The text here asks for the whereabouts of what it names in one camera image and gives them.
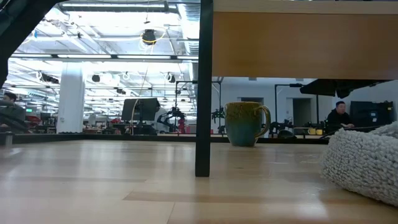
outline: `black metal table leg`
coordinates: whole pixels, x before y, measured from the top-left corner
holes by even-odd
[[[213,0],[201,0],[198,69],[195,176],[210,175],[211,72],[213,52]]]

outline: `desk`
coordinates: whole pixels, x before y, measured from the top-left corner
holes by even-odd
[[[195,178],[193,142],[19,144],[0,149],[0,217],[41,224],[398,223],[398,209],[320,177],[325,148],[213,143],[210,178]]]
[[[85,134],[101,134],[102,129],[99,128],[90,128],[90,129],[83,129],[83,133]]]
[[[308,127],[295,127],[295,128],[293,128],[293,134],[297,137],[297,138],[300,138],[300,139],[306,139],[306,138],[309,138],[309,139],[318,139],[318,138],[321,138],[322,137],[322,135],[320,135],[320,134],[309,134],[308,133],[308,130],[309,129],[315,129],[316,130],[316,128],[308,128]],[[295,130],[302,130],[303,131],[303,134],[296,134],[296,131]]]

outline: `exposed ceiling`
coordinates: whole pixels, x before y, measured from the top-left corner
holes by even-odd
[[[17,93],[22,106],[37,112],[56,113],[60,85],[43,81],[43,75],[62,81],[62,63],[67,59],[40,58],[46,55],[197,55],[199,4],[163,1],[66,1],[56,5],[26,38],[9,60],[4,90]],[[156,43],[146,45],[142,34],[154,30]],[[90,113],[117,116],[123,101],[132,97],[158,97],[169,110],[175,105],[176,81],[191,81],[196,60],[90,60],[82,62],[86,78],[85,116]],[[91,80],[93,75],[100,82]],[[194,85],[178,85],[178,107],[196,117]],[[126,94],[117,93],[117,88]]]

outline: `light wood surface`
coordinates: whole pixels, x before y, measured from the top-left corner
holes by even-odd
[[[398,15],[215,12],[213,76],[398,79]]]
[[[0,149],[0,223],[398,223],[396,208],[326,183],[326,146],[67,141]]]
[[[398,14],[398,2],[214,0],[215,12]]]

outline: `textured white pouf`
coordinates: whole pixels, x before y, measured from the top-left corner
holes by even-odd
[[[370,133],[339,130],[321,167],[322,176],[340,187],[398,206],[398,122]]]

